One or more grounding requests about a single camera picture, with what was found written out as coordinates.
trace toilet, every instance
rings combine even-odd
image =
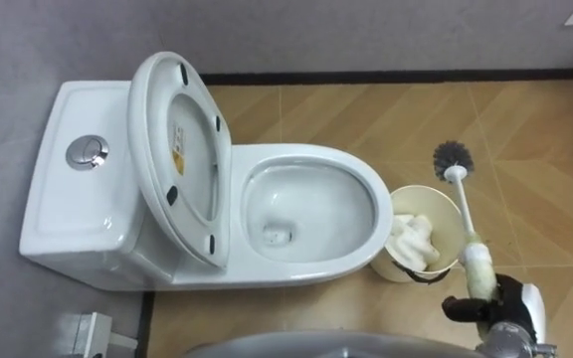
[[[329,280],[382,250],[393,208],[370,166],[317,145],[232,144],[225,119],[174,53],[131,82],[64,83],[21,255],[101,289],[185,290]]]

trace yellow label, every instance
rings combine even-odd
[[[178,174],[185,174],[185,130],[178,124],[174,125],[174,138],[171,155]]]
[[[176,166],[178,174],[185,174],[185,159],[183,159],[183,156],[176,150],[172,152],[172,156],[174,157],[174,165]]]

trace toilet seat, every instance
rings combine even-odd
[[[140,190],[163,232],[199,261],[229,256],[231,135],[198,73],[177,54],[131,82],[127,136]]]

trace black baseboard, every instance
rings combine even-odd
[[[375,71],[333,73],[205,74],[206,85],[434,84],[480,81],[573,80],[573,69]]]
[[[149,344],[149,330],[151,318],[154,314],[154,292],[145,292],[140,306],[140,321],[138,322],[138,348],[134,353],[134,358],[147,358],[147,347]]]

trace used toilet paper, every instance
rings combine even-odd
[[[433,226],[423,215],[396,215],[388,243],[398,255],[399,264],[413,271],[423,271],[439,259],[431,243]]]

